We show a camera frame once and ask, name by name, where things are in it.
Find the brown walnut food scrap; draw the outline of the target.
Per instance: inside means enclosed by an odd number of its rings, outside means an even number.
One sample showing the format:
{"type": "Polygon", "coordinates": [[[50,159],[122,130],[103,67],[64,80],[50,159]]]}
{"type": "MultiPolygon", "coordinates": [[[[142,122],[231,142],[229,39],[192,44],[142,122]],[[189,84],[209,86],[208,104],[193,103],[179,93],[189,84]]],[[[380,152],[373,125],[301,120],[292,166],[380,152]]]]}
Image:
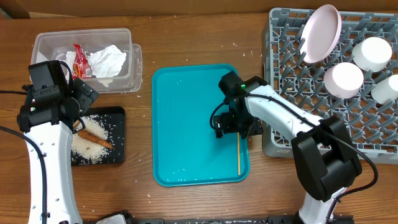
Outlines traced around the brown walnut food scrap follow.
{"type": "Polygon", "coordinates": [[[76,129],[80,125],[80,121],[76,120],[75,123],[73,124],[73,129],[76,129]]]}

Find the orange carrot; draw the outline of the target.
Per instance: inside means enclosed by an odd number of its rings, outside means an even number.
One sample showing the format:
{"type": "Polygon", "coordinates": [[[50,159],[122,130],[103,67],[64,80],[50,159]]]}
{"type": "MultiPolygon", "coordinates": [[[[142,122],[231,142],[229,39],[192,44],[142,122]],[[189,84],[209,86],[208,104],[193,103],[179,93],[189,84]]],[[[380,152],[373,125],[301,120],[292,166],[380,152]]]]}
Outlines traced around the orange carrot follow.
{"type": "Polygon", "coordinates": [[[81,129],[77,132],[77,135],[83,139],[86,139],[87,141],[93,142],[95,144],[98,144],[100,146],[103,146],[108,149],[114,149],[114,146],[111,145],[109,142],[105,141],[104,139],[99,138],[98,136],[92,134],[91,132],[81,129]]]}

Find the wooden chopstick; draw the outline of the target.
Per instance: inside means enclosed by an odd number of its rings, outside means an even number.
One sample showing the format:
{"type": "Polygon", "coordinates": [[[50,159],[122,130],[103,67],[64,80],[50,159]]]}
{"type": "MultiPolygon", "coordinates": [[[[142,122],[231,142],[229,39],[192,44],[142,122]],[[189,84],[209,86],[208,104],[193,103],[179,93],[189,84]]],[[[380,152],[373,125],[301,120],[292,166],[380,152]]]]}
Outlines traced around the wooden chopstick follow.
{"type": "Polygon", "coordinates": [[[238,176],[241,175],[241,138],[240,134],[237,133],[237,160],[238,160],[238,176]]]}

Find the red snack wrapper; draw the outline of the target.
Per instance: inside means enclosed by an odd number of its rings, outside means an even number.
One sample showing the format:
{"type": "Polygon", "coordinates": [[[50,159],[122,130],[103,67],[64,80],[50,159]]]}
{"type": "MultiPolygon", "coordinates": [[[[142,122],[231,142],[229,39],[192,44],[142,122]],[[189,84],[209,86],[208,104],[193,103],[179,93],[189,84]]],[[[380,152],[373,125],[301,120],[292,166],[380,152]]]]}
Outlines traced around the red snack wrapper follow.
{"type": "Polygon", "coordinates": [[[73,79],[91,78],[92,70],[81,45],[73,44],[73,46],[75,48],[75,59],[72,65],[73,79]]]}

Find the white napkin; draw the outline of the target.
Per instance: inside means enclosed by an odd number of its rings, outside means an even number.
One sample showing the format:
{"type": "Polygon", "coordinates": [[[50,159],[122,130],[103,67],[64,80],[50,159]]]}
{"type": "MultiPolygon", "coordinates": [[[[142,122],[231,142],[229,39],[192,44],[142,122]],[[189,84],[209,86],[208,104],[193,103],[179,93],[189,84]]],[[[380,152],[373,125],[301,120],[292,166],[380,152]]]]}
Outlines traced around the white napkin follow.
{"type": "MultiPolygon", "coordinates": [[[[92,70],[91,78],[99,78],[99,82],[109,87],[112,78],[119,75],[126,61],[127,53],[121,52],[115,45],[109,45],[95,53],[85,54],[92,70]]],[[[66,53],[65,62],[72,69],[75,51],[66,53]]]]}

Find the pink bowl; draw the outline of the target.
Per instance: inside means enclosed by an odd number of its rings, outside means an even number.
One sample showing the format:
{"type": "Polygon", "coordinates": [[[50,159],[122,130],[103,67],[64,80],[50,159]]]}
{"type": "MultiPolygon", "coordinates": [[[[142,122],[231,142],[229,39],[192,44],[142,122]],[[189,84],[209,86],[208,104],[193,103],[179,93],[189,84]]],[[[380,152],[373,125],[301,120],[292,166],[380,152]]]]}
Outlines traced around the pink bowl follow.
{"type": "Polygon", "coordinates": [[[363,85],[364,75],[355,64],[342,62],[326,71],[323,82],[330,94],[347,99],[358,93],[363,85]]]}

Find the pink round plate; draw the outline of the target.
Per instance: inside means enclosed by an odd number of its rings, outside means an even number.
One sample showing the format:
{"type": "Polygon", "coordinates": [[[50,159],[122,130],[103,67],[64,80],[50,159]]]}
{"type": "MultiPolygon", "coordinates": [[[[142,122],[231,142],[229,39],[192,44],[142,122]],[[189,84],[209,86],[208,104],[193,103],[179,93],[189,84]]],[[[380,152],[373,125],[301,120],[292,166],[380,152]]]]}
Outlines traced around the pink round plate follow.
{"type": "Polygon", "coordinates": [[[341,15],[334,6],[319,7],[303,28],[304,43],[300,49],[301,54],[306,53],[303,61],[315,63],[327,58],[340,38],[341,27],[341,15]]]}

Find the white cup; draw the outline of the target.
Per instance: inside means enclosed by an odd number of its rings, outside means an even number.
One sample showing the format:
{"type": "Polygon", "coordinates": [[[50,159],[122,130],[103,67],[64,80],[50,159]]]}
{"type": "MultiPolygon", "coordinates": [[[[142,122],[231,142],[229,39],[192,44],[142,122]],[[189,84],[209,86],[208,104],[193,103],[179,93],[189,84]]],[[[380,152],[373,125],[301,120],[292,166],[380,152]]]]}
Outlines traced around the white cup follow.
{"type": "Polygon", "coordinates": [[[392,57],[389,43],[379,37],[369,37],[356,44],[352,55],[354,63],[362,70],[380,72],[392,57]]]}
{"type": "Polygon", "coordinates": [[[394,101],[398,96],[398,75],[392,75],[389,78],[379,82],[371,91],[371,96],[377,103],[385,105],[394,101]]]}

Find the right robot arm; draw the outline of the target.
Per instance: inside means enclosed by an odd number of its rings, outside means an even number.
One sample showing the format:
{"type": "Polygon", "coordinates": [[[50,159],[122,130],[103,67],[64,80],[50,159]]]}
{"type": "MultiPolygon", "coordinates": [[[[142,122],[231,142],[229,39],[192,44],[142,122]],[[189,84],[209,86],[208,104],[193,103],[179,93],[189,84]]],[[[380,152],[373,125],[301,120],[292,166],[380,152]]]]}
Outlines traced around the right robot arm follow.
{"type": "Polygon", "coordinates": [[[268,223],[354,223],[352,216],[336,216],[341,198],[372,187],[378,171],[353,142],[342,119],[323,119],[301,110],[277,94],[264,79],[246,81],[235,72],[221,77],[225,113],[210,116],[217,138],[237,133],[239,139],[263,133],[265,122],[292,146],[297,177],[305,189],[304,203],[295,215],[268,217],[268,223]]]}

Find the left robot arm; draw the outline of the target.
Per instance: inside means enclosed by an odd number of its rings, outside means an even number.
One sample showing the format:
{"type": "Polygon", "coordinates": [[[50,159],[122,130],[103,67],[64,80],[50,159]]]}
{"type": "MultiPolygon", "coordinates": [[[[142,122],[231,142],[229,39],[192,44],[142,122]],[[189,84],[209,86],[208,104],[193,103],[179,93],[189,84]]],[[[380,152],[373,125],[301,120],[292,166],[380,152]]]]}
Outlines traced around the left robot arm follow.
{"type": "Polygon", "coordinates": [[[59,60],[29,65],[31,86],[17,123],[30,164],[29,223],[81,223],[72,178],[73,124],[99,94],[59,60]]]}

